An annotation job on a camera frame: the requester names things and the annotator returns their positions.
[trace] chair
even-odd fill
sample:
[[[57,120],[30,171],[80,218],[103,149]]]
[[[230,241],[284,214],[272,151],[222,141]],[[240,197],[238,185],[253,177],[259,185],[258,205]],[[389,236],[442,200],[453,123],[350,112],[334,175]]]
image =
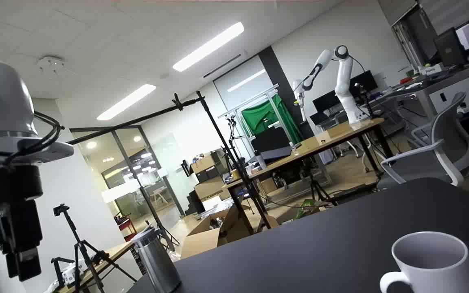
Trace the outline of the chair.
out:
[[[386,175],[378,182],[380,190],[420,177],[437,177],[453,185],[464,180],[463,174],[469,171],[469,135],[456,114],[464,97],[464,92],[458,92],[430,125],[412,131],[419,148],[383,159]]]

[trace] robotic arm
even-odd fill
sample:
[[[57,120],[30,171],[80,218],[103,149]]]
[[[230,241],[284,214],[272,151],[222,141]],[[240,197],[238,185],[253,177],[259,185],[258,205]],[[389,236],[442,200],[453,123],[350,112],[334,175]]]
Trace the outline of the robotic arm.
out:
[[[38,136],[34,115],[52,125]],[[74,154],[56,141],[61,125],[34,112],[31,96],[17,70],[0,61],[0,249],[10,276],[28,280],[41,273],[38,245],[43,239],[34,198],[43,195],[39,162]]]
[[[336,96],[339,97],[339,102],[344,105],[344,110],[349,117],[349,123],[354,127],[360,123],[362,120],[365,120],[368,115],[355,104],[355,99],[350,92],[350,74],[352,74],[354,61],[346,45],[337,45],[334,52],[324,50],[319,53],[311,73],[295,86],[297,104],[300,104],[302,115],[305,120],[305,112],[303,112],[305,91],[313,89],[315,79],[318,78],[319,71],[324,70],[334,58],[339,60],[339,71],[337,71],[337,81],[336,81],[334,91],[336,91]]]

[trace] white mug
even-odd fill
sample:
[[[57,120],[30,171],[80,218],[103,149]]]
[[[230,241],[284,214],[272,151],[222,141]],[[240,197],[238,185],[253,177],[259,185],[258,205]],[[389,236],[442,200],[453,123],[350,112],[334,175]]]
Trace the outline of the white mug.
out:
[[[391,252],[401,271],[381,276],[381,293],[396,281],[411,284],[414,293],[469,293],[469,252],[461,239],[419,231],[399,237]]]

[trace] ceiling light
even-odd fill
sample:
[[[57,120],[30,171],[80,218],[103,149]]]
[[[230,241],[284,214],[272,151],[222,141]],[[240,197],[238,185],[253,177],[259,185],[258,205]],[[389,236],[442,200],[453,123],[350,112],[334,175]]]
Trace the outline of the ceiling light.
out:
[[[108,110],[105,110],[101,115],[98,115],[98,120],[111,120],[113,117],[116,117],[122,110],[126,110],[127,107],[131,107],[135,102],[139,102],[140,99],[147,97],[155,89],[157,89],[157,86],[153,86],[153,84],[142,84],[134,92],[127,94],[118,104],[111,105]]]
[[[88,141],[88,143],[87,143],[87,148],[88,148],[88,149],[95,149],[96,146],[98,146],[96,141]]]
[[[212,52],[215,52],[220,47],[223,47],[225,44],[228,44],[232,39],[235,39],[241,32],[245,32],[245,24],[235,22],[233,26],[230,26],[228,29],[225,29],[223,32],[220,32],[218,35],[215,35],[214,39],[210,39],[209,42],[201,45],[199,48],[196,48],[192,53],[189,53],[184,58],[181,58],[179,61],[176,61],[173,65],[173,68],[178,71],[188,70],[189,66],[192,66],[199,60],[205,58]]]
[[[251,79],[254,79],[254,78],[258,78],[258,76],[261,76],[261,74],[264,74],[264,73],[266,73],[266,70],[259,70],[258,73],[248,76],[246,79],[243,79],[243,81],[233,84],[228,91],[230,91],[230,92],[232,92],[232,91],[236,91],[240,86],[249,83]]]

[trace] black table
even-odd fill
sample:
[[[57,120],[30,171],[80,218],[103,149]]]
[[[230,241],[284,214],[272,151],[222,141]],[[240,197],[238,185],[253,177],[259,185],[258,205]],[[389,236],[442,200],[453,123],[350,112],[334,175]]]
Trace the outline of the black table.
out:
[[[368,293],[398,270],[391,244],[445,231],[469,245],[469,193],[420,179],[176,263],[179,293]],[[131,293],[145,293],[144,276]],[[404,284],[391,291],[411,291]]]

